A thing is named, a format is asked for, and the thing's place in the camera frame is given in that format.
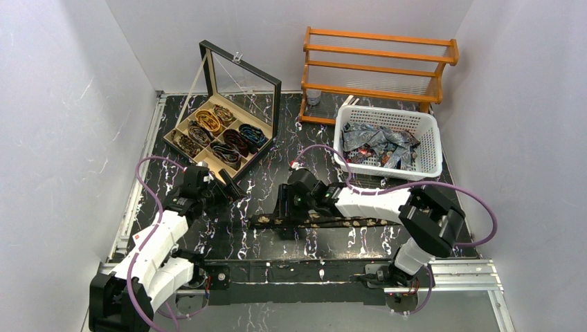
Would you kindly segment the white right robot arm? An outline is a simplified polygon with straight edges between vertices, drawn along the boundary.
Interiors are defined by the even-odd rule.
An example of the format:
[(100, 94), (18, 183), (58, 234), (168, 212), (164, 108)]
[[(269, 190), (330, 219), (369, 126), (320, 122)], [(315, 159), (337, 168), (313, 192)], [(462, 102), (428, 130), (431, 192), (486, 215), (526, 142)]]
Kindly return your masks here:
[(325, 184), (309, 170), (297, 169), (279, 186), (269, 223), (312, 228), (331, 222), (345, 228), (398, 223), (410, 237), (393, 257), (388, 275), (408, 279), (433, 259), (451, 254), (464, 218), (464, 211), (434, 185), (365, 191), (345, 183)]

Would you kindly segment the white plastic basket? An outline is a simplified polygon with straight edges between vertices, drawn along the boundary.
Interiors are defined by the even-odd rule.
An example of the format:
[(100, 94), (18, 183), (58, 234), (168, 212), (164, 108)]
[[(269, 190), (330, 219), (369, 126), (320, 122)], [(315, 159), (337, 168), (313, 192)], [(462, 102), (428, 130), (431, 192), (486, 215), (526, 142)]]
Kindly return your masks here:
[(381, 166), (377, 158), (369, 157), (360, 164), (345, 166), (343, 158), (335, 155), (335, 162), (345, 172), (399, 178), (418, 181), (423, 178), (435, 178), (442, 173), (442, 144), (436, 119), (426, 113), (385, 109), (378, 107), (345, 105), (338, 110), (335, 120), (333, 148), (343, 153), (343, 127), (348, 123), (385, 127), (393, 131), (407, 131), (412, 134), (419, 145), (414, 148), (413, 167), (409, 170), (393, 169)]

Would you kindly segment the olive patterned rolled tie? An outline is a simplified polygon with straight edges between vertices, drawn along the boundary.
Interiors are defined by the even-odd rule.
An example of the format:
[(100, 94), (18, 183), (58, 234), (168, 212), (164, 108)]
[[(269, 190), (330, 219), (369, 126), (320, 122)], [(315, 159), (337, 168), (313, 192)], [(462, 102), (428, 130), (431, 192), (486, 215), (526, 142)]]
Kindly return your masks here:
[(190, 137), (176, 129), (171, 131), (172, 142), (188, 157), (194, 158), (200, 151), (201, 147)]

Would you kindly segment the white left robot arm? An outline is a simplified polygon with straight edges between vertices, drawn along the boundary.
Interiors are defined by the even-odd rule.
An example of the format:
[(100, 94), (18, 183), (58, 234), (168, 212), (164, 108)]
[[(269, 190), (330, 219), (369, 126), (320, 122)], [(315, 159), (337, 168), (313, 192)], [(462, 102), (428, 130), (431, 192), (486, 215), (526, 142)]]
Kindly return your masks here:
[(202, 215), (227, 210), (244, 192), (225, 169), (204, 162), (183, 169), (183, 180), (159, 201), (153, 223), (136, 233), (134, 247), (89, 287), (90, 331), (161, 331), (154, 314), (179, 288), (201, 283), (204, 257), (175, 249)]

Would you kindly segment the grey ties in basket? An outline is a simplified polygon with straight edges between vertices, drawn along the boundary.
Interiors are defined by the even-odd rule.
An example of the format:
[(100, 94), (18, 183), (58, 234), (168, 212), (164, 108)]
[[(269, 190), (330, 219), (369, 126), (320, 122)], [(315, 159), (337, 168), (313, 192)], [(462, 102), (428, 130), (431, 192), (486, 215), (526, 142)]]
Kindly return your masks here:
[(420, 141), (407, 130), (349, 122), (341, 129), (341, 144), (348, 163), (414, 171)]

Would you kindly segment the orange wooden shoe rack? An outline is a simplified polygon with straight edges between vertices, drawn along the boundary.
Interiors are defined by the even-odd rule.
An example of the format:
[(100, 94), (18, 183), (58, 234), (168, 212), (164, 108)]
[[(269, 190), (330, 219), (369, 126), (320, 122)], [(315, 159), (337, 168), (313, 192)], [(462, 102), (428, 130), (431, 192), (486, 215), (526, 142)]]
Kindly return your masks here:
[(428, 113), (443, 100), (442, 76), (460, 59), (456, 39), (307, 27), (301, 79), (310, 92), (412, 102)]

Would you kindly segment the black tie storage box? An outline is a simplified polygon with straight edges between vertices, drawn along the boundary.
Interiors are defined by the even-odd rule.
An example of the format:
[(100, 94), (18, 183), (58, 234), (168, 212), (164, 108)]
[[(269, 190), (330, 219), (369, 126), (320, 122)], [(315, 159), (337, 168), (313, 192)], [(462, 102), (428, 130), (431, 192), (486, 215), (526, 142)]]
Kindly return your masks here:
[(210, 41), (199, 50), (192, 87), (202, 83), (207, 94), (188, 92), (163, 139), (190, 163), (205, 162), (239, 181), (275, 142), (282, 82)]

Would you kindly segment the brown patterned rolled tie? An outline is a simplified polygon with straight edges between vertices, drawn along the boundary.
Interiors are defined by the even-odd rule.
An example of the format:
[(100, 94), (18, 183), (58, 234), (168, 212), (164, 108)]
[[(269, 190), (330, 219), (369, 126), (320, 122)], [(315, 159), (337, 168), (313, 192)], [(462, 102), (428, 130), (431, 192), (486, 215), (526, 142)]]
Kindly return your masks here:
[(211, 132), (203, 128), (195, 120), (190, 120), (188, 123), (188, 135), (202, 147), (208, 146), (215, 139)]

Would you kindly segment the gold rolled tie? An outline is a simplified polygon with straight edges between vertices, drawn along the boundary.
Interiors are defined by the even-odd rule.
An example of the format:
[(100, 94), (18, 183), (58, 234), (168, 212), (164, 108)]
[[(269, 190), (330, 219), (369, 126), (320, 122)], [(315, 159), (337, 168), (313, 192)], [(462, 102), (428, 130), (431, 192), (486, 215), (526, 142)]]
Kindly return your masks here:
[(195, 112), (195, 121), (212, 135), (220, 134), (224, 127), (218, 117), (210, 110), (201, 109)]

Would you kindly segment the black gold floral tie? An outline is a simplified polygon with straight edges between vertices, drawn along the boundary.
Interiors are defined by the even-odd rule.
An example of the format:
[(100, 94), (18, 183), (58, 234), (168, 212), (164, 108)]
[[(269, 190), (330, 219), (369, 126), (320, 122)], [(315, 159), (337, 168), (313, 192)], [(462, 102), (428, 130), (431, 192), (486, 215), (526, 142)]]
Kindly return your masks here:
[(251, 216), (247, 221), (247, 227), (250, 229), (372, 228), (389, 225), (401, 225), (401, 223), (370, 217), (322, 216), (317, 213), (310, 213), (306, 216), (291, 216), (287, 218), (276, 217), (271, 214), (256, 214)]

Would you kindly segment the grey striped rolled tie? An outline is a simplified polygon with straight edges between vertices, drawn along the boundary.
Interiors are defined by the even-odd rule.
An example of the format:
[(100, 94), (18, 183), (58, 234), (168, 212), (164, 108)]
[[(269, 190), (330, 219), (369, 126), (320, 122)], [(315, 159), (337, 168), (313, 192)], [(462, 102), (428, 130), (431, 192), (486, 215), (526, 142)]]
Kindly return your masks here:
[(234, 170), (238, 170), (241, 166), (241, 159), (239, 152), (232, 146), (225, 142), (214, 141), (210, 144), (213, 155), (220, 159), (225, 165), (228, 165)]

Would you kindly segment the small clear plastic cup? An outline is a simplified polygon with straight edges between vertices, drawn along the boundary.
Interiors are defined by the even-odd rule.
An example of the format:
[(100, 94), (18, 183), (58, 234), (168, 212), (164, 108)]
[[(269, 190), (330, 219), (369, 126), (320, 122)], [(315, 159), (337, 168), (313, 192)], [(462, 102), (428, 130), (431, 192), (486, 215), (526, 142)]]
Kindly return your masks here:
[(317, 90), (317, 89), (307, 89), (305, 91), (306, 93), (306, 100), (307, 100), (307, 104), (309, 106), (316, 106), (320, 103), (320, 99), (321, 99), (321, 90)]

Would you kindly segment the brown rolled tie back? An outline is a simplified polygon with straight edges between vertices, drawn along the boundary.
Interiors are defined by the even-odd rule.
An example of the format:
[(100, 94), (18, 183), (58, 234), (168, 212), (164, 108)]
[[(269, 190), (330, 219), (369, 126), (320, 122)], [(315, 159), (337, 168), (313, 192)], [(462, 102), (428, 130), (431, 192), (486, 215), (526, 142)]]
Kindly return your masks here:
[(229, 127), (236, 120), (236, 117), (229, 109), (219, 104), (214, 104), (213, 113), (225, 127)]

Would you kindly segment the blue black rolled tie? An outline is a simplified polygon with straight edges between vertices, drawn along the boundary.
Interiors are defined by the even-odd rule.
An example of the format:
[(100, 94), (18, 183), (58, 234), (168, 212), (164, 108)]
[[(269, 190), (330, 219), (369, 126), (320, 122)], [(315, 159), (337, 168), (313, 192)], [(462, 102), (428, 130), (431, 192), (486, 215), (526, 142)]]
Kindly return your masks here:
[(245, 139), (251, 153), (257, 153), (258, 149), (262, 148), (268, 141), (264, 132), (251, 124), (241, 124), (239, 133)]

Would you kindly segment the dark red rolled tie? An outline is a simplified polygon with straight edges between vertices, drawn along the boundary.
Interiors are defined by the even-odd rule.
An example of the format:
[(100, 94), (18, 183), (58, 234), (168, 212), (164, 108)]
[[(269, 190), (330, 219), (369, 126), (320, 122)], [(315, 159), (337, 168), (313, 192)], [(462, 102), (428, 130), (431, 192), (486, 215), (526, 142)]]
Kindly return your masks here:
[(238, 151), (241, 156), (247, 157), (249, 155), (249, 145), (240, 132), (235, 129), (227, 129), (222, 134), (222, 137), (224, 142)]

